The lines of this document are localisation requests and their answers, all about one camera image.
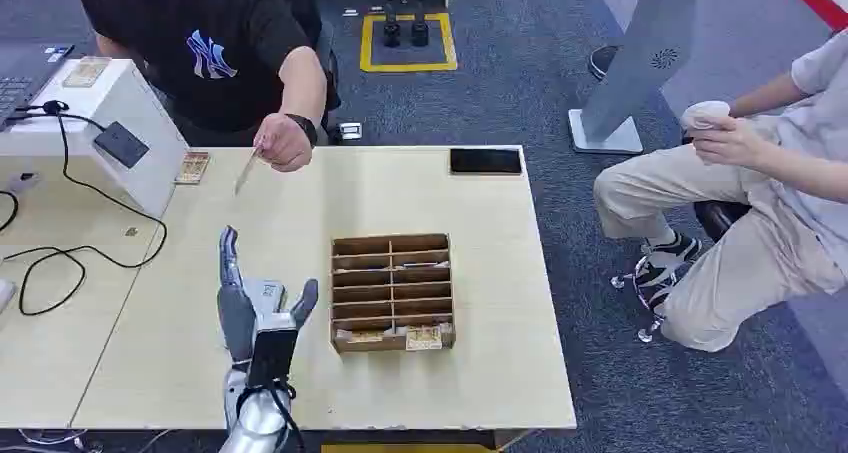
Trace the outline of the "pale-clothed person's left hand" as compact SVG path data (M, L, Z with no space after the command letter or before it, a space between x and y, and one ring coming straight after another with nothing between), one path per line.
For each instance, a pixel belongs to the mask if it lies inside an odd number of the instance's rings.
M722 164L757 169L772 144L763 138L748 119L709 118L706 129L688 132L697 156L707 164Z

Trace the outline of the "seated person's left hand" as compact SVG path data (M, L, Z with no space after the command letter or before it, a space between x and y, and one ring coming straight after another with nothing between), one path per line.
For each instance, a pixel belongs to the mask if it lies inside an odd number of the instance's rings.
M294 172L311 162L316 142L317 133L308 118L278 112L261 122L254 137L254 149L273 169Z

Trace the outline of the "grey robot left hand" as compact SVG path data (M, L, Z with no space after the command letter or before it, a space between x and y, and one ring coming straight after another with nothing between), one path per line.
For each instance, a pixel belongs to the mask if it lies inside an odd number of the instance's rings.
M224 227L219 238L219 280L217 293L218 317L224 335L226 347L231 356L232 367L247 370L253 359L254 337L256 334L257 311L247 294L237 261L237 231L230 225ZM298 332L305 325L319 299L319 283L315 278L308 279L300 297L294 305L283 311L286 326L294 331L290 339L282 342L282 351L270 354L270 361L280 363L285 369L290 367Z

